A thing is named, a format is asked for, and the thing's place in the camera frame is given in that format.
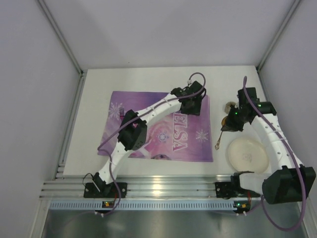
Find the small beige cup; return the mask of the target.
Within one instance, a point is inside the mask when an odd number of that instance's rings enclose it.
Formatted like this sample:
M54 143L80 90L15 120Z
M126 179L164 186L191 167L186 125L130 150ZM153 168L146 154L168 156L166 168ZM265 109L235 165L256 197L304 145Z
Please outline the small beige cup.
M226 114L229 114L230 109L231 109L232 106L236 106L236 103L235 103L235 102L232 102L232 101L226 103L225 108L224 108L224 112L225 112Z

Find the purple Elsa placemat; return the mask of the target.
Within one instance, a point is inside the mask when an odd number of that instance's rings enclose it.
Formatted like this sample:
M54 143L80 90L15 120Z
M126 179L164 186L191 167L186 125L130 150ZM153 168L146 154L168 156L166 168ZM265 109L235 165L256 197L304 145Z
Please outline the purple Elsa placemat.
M167 94L164 92L114 91L110 98L108 116L101 141L99 155L113 152L117 137L110 137L121 125L120 111L138 111L154 104ZM143 147L131 158L169 160L181 162L212 162L210 98L202 100L199 116L180 112L169 114L148 128Z

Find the gold spoon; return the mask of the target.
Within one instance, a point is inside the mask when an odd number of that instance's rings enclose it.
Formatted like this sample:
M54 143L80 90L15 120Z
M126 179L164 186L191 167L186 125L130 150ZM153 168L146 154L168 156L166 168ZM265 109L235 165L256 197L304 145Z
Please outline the gold spoon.
M227 119L227 116L225 116L222 121L221 121L221 126L223 127L225 125L225 121ZM222 137L223 131L220 132L219 138L214 146L215 150L218 150L220 148L220 142L221 142L221 137Z

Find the iridescent purple fork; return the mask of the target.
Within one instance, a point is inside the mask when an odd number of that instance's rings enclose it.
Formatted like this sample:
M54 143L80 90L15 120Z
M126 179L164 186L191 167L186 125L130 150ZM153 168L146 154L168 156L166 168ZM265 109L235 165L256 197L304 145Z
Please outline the iridescent purple fork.
M125 116L124 108L120 107L119 108L119 118L120 118L121 121L123 121L124 116Z

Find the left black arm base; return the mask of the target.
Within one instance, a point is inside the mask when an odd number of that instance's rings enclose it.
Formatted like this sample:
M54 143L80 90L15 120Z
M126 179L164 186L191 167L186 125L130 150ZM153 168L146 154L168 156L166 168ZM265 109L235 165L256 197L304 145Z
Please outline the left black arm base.
M92 182L85 184L84 198L125 198L127 194L128 183L118 182L116 185L114 182L106 184L96 173L92 177Z

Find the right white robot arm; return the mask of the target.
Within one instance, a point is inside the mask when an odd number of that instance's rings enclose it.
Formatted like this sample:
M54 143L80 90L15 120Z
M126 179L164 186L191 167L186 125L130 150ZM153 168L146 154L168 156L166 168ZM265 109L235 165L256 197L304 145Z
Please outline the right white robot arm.
M246 124L257 133L259 141L241 136L227 147L228 160L236 170L231 177L234 188L260 194L269 204L307 198L316 173L292 152L274 106L260 101L254 87L238 91L238 106L230 108L221 131L243 131Z

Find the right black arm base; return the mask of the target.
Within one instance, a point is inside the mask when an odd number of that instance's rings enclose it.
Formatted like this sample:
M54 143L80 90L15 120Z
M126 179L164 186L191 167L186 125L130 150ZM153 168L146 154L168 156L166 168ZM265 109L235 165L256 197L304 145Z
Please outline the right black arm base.
M260 194L244 189L240 186L240 175L247 172L237 172L230 176L230 181L215 182L215 192L217 198L258 198Z

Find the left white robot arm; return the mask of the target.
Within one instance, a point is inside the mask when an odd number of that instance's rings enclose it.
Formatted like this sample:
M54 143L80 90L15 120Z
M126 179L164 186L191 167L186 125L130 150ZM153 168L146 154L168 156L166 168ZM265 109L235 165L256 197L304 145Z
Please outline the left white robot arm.
M114 182L123 162L145 144L148 128L165 116L178 111L199 115L205 95L205 83L194 81L185 88L174 88L164 98L140 111L127 111L120 127L97 148L106 153L109 160L94 175L94 183L104 186Z

